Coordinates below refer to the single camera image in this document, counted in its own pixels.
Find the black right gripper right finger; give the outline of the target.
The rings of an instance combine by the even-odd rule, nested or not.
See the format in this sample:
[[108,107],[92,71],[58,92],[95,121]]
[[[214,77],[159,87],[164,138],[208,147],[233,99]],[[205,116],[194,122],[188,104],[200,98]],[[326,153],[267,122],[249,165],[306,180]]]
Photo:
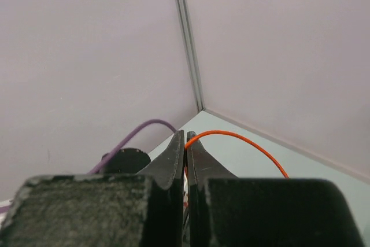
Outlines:
[[187,134],[191,246],[363,246],[344,195],[325,179],[239,178]]

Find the aluminium frame post left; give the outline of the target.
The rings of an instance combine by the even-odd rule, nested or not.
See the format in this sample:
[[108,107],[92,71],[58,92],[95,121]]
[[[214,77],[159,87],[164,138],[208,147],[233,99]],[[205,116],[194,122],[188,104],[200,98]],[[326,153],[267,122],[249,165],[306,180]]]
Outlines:
[[205,110],[205,103],[188,2],[187,0],[176,0],[176,5],[179,11],[180,27],[184,40],[184,49],[187,56],[187,63],[195,97],[195,103],[197,106],[197,111],[200,112]]

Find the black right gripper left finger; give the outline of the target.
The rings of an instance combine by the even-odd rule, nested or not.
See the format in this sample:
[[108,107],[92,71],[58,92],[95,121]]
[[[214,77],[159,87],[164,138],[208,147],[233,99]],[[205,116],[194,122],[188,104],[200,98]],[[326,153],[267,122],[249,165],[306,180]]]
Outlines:
[[135,175],[29,178],[1,227],[2,246],[181,246],[184,132]]

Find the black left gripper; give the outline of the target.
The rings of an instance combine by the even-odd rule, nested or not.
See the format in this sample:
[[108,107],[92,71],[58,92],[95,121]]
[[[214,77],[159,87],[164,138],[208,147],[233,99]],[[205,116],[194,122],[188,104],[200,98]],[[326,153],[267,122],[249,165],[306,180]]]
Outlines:
[[102,174],[137,174],[151,163],[145,152],[135,148],[120,149],[102,168]]

